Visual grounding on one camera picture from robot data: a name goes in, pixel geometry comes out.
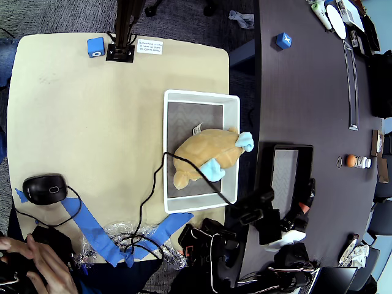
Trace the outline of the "person's hand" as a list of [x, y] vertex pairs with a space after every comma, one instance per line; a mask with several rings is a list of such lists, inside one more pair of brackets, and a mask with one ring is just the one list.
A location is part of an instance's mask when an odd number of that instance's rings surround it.
[[25, 243], [2, 236], [1, 249], [34, 261], [38, 272], [28, 271], [26, 276], [37, 293], [78, 293], [66, 264], [49, 245], [36, 242], [31, 234], [27, 236]]

